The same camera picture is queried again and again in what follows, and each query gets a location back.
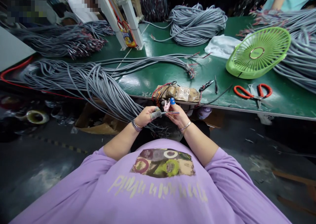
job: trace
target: gray floor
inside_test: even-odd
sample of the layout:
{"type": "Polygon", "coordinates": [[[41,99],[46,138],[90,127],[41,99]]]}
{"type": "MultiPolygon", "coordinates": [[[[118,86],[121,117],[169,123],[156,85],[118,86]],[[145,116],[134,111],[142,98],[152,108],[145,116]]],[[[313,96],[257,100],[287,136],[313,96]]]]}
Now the gray floor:
{"type": "MultiPolygon", "coordinates": [[[[264,126],[255,114],[226,111],[223,128],[214,129],[211,138],[237,159],[259,189],[292,223],[316,223],[316,217],[286,207],[277,200],[277,195],[281,195],[316,211],[306,187],[276,178],[271,172],[274,168],[316,180],[316,166],[303,157],[279,155],[275,146],[282,145],[258,134],[264,136],[264,126]]],[[[59,126],[55,121],[46,124],[37,135],[86,151],[99,149],[112,138],[81,131],[71,134],[71,127],[59,126]]],[[[27,136],[1,144],[0,156],[0,223],[12,220],[85,158],[84,154],[27,136]]]]}

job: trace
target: cable bundle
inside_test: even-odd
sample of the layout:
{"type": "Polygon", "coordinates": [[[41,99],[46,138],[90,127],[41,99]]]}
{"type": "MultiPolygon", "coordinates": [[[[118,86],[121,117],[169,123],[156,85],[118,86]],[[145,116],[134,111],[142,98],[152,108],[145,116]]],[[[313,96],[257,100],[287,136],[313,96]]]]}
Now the cable bundle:
{"type": "Polygon", "coordinates": [[[174,40],[184,46],[198,46],[208,42],[219,31],[226,26],[227,16],[220,8],[215,8],[214,5],[203,10],[202,5],[197,4],[192,8],[178,5],[170,12],[169,20],[171,21],[171,37],[165,40],[157,40],[164,42],[174,38],[174,40]]]}
{"type": "Polygon", "coordinates": [[[297,85],[316,94],[316,9],[280,12],[276,10],[253,12],[254,25],[264,25],[241,31],[240,36],[267,27],[283,27],[291,33],[287,56],[273,69],[297,85]]]}
{"type": "Polygon", "coordinates": [[[100,51],[106,41],[105,35],[113,35],[106,20],[79,25],[50,25],[9,31],[45,57],[70,56],[72,59],[88,57],[100,51]]]}
{"type": "MultiPolygon", "coordinates": [[[[42,59],[36,61],[21,73],[21,80],[36,90],[65,90],[68,93],[86,99],[101,111],[123,122],[130,122],[143,110],[135,103],[114,80],[114,77],[126,75],[149,65],[166,62],[184,68],[191,77],[188,64],[179,58],[190,58],[192,55],[173,54],[159,57],[122,58],[99,62],[69,64],[65,61],[42,59]],[[113,63],[129,63],[121,68],[105,68],[113,63]],[[78,91],[79,96],[71,90],[78,91]],[[103,107],[95,103],[99,98],[103,107]]],[[[154,125],[147,126],[153,131],[164,128],[154,125]]]]}

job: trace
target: silver bracelet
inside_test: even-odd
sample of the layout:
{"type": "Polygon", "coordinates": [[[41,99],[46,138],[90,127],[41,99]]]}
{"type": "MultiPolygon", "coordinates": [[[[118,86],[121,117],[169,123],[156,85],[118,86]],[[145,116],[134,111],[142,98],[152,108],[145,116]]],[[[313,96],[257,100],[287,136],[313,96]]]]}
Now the silver bracelet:
{"type": "Polygon", "coordinates": [[[185,128],[189,127],[189,125],[191,124],[191,121],[186,125],[184,126],[182,129],[180,129],[180,131],[184,130],[185,128]]]}
{"type": "Polygon", "coordinates": [[[132,120],[132,126],[134,127],[134,129],[137,131],[137,132],[140,132],[142,130],[142,128],[138,127],[135,123],[135,121],[132,120]]]}

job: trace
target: green table surface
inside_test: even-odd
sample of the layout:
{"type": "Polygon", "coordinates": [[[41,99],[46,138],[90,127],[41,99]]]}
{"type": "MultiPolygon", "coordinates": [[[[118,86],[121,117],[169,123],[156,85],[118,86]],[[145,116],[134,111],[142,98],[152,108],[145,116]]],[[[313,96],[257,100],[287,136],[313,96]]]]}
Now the green table surface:
{"type": "MultiPolygon", "coordinates": [[[[223,33],[226,36],[236,37],[241,29],[247,28],[247,25],[253,21],[251,17],[232,17],[228,18],[226,29],[223,33]]],[[[166,26],[167,23],[157,23],[159,26],[166,26]]],[[[174,53],[194,54],[200,52],[200,56],[206,56],[204,48],[207,43],[196,47],[185,47],[176,44],[172,39],[165,42],[156,42],[150,35],[156,39],[167,39],[170,37],[170,29],[158,29],[148,24],[140,24],[145,45],[142,50],[129,49],[120,51],[120,45],[115,36],[107,37],[108,43],[98,53],[93,54],[90,58],[80,60],[78,62],[99,61],[111,58],[137,58],[162,56],[174,53]]],[[[222,108],[228,110],[237,110],[252,113],[264,113],[275,116],[284,116],[298,119],[316,120],[316,95],[299,87],[285,77],[269,71],[264,76],[246,80],[232,76],[226,71],[225,65],[227,60],[208,56],[205,59],[182,59],[189,63],[198,63],[195,65],[196,76],[191,80],[188,74],[180,67],[167,64],[157,63],[147,68],[139,70],[129,75],[125,75],[117,79],[121,88],[131,96],[151,97],[152,92],[158,85],[162,85],[173,80],[182,87],[193,87],[197,90],[207,81],[214,79],[216,75],[219,94],[223,92],[229,85],[240,85],[248,89],[248,84],[257,86],[259,83],[268,84],[273,89],[273,94],[266,98],[271,106],[266,108],[261,106],[259,110],[255,100],[243,99],[238,97],[233,89],[226,92],[222,97],[209,105],[210,107],[222,108]]],[[[109,67],[120,67],[121,65],[111,65],[109,67]]],[[[201,103],[207,103],[215,99],[218,95],[215,94],[215,83],[208,87],[202,95],[201,103]]]]}

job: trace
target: fan grille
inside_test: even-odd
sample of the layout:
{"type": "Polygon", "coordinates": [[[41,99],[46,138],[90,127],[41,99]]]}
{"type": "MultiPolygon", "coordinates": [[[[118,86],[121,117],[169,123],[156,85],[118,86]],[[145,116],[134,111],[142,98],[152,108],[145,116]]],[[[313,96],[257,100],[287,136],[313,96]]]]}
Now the fan grille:
{"type": "Polygon", "coordinates": [[[233,62],[242,72],[255,72],[277,62],[290,46],[289,33],[279,27],[265,28],[245,38],[235,50],[233,62]]]}

